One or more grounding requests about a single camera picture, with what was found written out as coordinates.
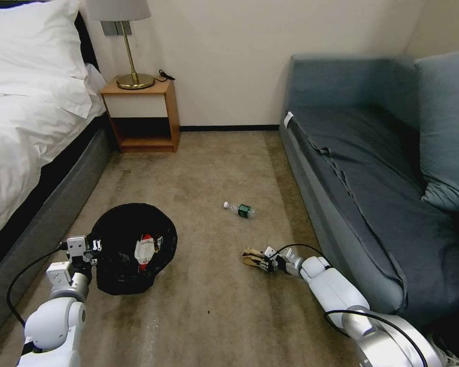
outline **black garbage bag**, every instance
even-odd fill
[[[99,241],[97,287],[110,295],[142,293],[153,285],[156,275],[173,259],[177,232],[159,209],[144,203],[116,206],[102,215],[89,235]],[[158,251],[147,264],[135,257],[137,243],[153,238]]]

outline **wooden nightstand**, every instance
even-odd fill
[[[122,153],[177,151],[180,124],[173,81],[127,90],[113,79],[101,95]]]

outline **white wall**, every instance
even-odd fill
[[[400,53],[425,1],[148,0],[130,43],[138,72],[176,77],[182,125],[276,124],[292,54]],[[122,37],[82,12],[101,72],[127,73]]]
[[[459,0],[429,0],[407,52],[415,57],[459,51]]]

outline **sofa armrest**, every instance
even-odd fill
[[[381,106],[413,127],[418,92],[413,60],[407,56],[291,57],[284,112],[293,107]]]

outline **water bottle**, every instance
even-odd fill
[[[233,213],[238,214],[240,217],[249,218],[249,219],[255,218],[255,210],[253,210],[248,205],[245,205],[245,204],[233,205],[225,201],[223,204],[223,207],[225,209],[230,209]]]

